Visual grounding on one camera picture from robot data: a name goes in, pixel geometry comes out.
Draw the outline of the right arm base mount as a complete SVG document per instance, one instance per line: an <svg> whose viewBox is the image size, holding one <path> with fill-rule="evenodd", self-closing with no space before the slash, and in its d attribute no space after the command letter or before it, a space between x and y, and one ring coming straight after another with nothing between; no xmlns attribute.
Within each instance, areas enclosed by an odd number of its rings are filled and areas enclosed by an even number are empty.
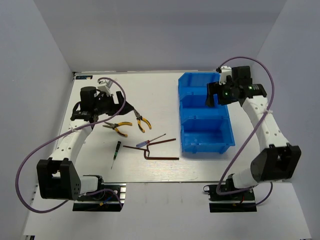
<svg viewBox="0 0 320 240"><path fill-rule="evenodd" d="M218 195L217 184L205 185L203 192L209 196L210 213L253 213L257 212L256 199L253 190L231 194Z"/></svg>

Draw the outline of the green black screwdriver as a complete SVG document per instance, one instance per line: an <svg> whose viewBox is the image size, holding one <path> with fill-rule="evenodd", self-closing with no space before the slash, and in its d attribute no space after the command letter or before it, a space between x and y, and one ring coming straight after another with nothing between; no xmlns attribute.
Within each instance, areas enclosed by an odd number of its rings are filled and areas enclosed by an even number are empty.
<svg viewBox="0 0 320 240"><path fill-rule="evenodd" d="M115 152L114 152L114 155L113 155L113 159L112 159L112 165L111 165L110 169L113 168L113 165L114 165L114 162L116 161L116 158L117 158L119 149L120 149L120 147L121 147L121 144L122 144L121 141L118 141L118 142L117 142L117 145L116 145L116 148L115 148Z"/></svg>

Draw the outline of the blue handled screwdriver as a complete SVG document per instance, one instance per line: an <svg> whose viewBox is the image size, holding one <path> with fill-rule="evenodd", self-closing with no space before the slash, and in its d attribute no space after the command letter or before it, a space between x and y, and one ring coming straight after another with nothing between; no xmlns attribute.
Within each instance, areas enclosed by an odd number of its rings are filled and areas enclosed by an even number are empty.
<svg viewBox="0 0 320 240"><path fill-rule="evenodd" d="M140 143L138 143L138 144L136 145L136 147L137 147L137 148L142 148L142 147L148 145L150 142L152 142L152 141L154 141L154 140L157 140L157 139L159 139L159 138L161 138L161 137L163 137L163 136L165 136L165 135L166 135L166 134L164 133L164 134L162 134L162 135L160 135L160 136L158 136L158 137L155 137L155 138L153 138L153 139L145 140L145 141L143 141L143 142L140 142Z"/></svg>

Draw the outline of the blue three-compartment bin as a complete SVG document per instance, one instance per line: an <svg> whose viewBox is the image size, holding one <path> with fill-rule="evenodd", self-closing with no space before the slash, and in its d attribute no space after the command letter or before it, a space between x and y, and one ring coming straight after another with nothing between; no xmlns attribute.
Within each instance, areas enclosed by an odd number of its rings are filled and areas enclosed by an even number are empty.
<svg viewBox="0 0 320 240"><path fill-rule="evenodd" d="M186 72L178 79L181 151L225 153L235 145L228 107L206 106L207 84L218 82L215 72Z"/></svg>

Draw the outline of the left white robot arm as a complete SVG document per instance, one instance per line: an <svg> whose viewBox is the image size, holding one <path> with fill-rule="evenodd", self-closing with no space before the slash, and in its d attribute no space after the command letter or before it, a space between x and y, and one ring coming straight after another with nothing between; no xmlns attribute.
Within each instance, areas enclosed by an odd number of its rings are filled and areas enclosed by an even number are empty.
<svg viewBox="0 0 320 240"><path fill-rule="evenodd" d="M43 199L75 201L86 193L96 200L105 196L106 187L101 184L101 176L79 176L75 162L99 116L126 115L133 110L121 91L116 92L116 97L117 103L106 89L94 86L81 88L80 101L72 109L70 133L62 138L48 159L41 159L36 166L40 195Z"/></svg>

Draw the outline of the yellow pliers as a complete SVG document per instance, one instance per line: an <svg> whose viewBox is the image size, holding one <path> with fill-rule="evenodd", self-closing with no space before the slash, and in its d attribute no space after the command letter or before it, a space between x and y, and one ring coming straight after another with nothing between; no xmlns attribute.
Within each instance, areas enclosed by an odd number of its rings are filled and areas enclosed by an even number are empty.
<svg viewBox="0 0 320 240"><path fill-rule="evenodd" d="M137 120L138 128L142 133L145 133L145 129L142 127L141 122L147 124L147 126L150 130L152 129L152 125L150 124L150 122L146 118L142 117L136 109L134 109L133 112L134 112L136 120Z"/></svg>
<svg viewBox="0 0 320 240"><path fill-rule="evenodd" d="M121 126L132 126L133 124L131 122L127 122L127 121L123 121L123 122L119 122L119 123L110 123L110 122L104 122L103 127L104 128L108 128L108 129L112 129L114 130L119 136L127 138L128 135L126 133L123 133L121 131L119 131L118 127Z"/></svg>

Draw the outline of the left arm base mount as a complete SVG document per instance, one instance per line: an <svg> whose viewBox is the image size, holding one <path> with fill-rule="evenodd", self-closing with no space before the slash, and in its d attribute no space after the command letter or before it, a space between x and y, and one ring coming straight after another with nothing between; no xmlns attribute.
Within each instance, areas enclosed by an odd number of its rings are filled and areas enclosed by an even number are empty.
<svg viewBox="0 0 320 240"><path fill-rule="evenodd" d="M94 195L82 195L73 203L73 212L120 212L125 204L126 183L101 184L101 191Z"/></svg>

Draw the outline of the brown hex key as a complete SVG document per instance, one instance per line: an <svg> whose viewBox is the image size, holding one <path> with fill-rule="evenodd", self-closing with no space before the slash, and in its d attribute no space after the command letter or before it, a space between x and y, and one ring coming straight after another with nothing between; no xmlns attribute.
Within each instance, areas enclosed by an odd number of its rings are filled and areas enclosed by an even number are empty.
<svg viewBox="0 0 320 240"><path fill-rule="evenodd" d="M144 149L144 148L139 148L139 147L133 147L133 146L128 146L128 145L123 145L124 148L128 148L128 149L133 149L133 150L141 150L141 151L144 151L146 152L147 149Z"/></svg>
<svg viewBox="0 0 320 240"><path fill-rule="evenodd" d="M149 156L149 151L145 150L143 153L143 156L146 160L165 160L165 161L178 161L180 158L179 157L162 157L162 156L156 156L152 157Z"/></svg>
<svg viewBox="0 0 320 240"><path fill-rule="evenodd" d="M162 140L162 141L156 141L156 142L151 142L149 144L146 145L146 150L149 152L149 147L153 146L153 145L158 145L158 144L164 144L164 143L169 143L169 142L173 142L176 141L176 138L171 138L171 139L167 139L167 140Z"/></svg>

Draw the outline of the left table label sticker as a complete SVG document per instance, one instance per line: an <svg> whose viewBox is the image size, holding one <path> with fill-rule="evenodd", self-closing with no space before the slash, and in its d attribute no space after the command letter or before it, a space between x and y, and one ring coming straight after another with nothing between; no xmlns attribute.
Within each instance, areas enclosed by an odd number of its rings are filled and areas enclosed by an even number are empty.
<svg viewBox="0 0 320 240"><path fill-rule="evenodd" d="M92 78L92 75L77 75L75 77L76 80L91 80Z"/></svg>

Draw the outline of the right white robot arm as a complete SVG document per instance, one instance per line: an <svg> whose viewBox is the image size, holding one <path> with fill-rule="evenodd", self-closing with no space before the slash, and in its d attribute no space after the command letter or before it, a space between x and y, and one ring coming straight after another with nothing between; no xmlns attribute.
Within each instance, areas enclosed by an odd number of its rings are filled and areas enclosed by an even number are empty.
<svg viewBox="0 0 320 240"><path fill-rule="evenodd" d="M249 66L217 69L219 81L207 84L206 105L239 103L250 119L260 153L249 167L238 173L223 173L225 187L219 183L216 193L236 200L244 191L263 182L291 179L301 157L301 149L283 135L272 111L271 101L262 84L254 83Z"/></svg>

